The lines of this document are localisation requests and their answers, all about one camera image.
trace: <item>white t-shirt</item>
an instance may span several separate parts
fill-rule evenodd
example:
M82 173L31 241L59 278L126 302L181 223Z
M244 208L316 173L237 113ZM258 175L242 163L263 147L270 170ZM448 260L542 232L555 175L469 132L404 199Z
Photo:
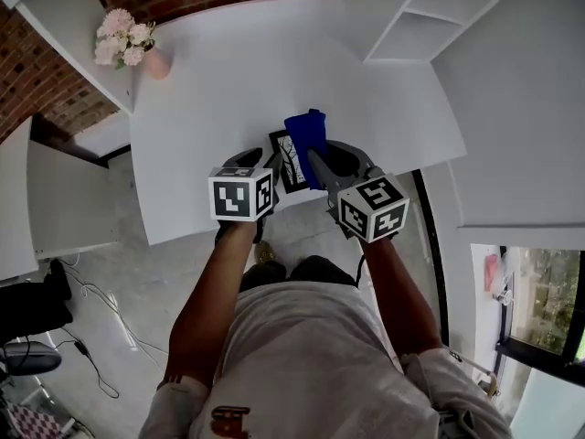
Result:
M269 284L239 296L209 391L183 376L156 393L140 439L511 438L502 417L445 349L388 355L383 326L356 288Z

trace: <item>pink vase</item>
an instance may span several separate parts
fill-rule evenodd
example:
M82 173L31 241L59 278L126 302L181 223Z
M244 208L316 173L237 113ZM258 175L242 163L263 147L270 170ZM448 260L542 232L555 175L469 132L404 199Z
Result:
M168 59L156 46L144 52L143 64L144 69L155 80L162 80L171 70Z

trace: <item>floor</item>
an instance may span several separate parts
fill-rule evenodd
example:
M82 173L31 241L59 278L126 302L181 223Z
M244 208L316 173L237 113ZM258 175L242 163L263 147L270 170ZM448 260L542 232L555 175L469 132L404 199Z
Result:
M135 190L131 153L114 158L110 168L121 242L83 253L75 270L85 282L115 295L124 319L138 338L167 349L173 322L213 249L215 232L149 247ZM438 321L436 283L418 195L410 174L399 179L413 206L394 243ZM357 241L346 240L325 210L326 202L318 199L275 213L268 219L264 238L273 244L289 269L303 257L316 253L355 275L360 257ZM68 256L66 260L73 263L75 257ZM51 399L87 424L97 437L134 438L148 412L161 372L142 351L131 348L113 311L97 296L85 297L74 280L70 280L70 285L74 321L67 329L83 339L101 375L120 392L120 398L112 400L99 390L93 367L72 344L58 349L62 365L39 378ZM367 274L360 290L373 305ZM63 330L55 330L50 336L55 344L70 339ZM37 339L50 343L47 335ZM166 356L147 349L163 369Z

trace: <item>brick wall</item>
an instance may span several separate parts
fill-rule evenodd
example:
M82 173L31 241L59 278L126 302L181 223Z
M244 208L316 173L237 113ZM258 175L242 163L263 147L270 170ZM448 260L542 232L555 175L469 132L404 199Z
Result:
M100 0L138 22L171 19L249 0ZM0 143L40 112L59 131L56 141L84 130L117 108L74 70L16 10L0 3Z

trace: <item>blue cloth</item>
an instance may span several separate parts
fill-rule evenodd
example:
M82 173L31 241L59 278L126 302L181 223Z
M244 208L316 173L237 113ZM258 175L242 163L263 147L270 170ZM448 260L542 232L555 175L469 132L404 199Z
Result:
M316 109L308 113L295 115L284 120L284 126L291 136L299 164L309 188L323 190L309 164L309 149L313 148L322 155L327 154L325 141L325 114Z

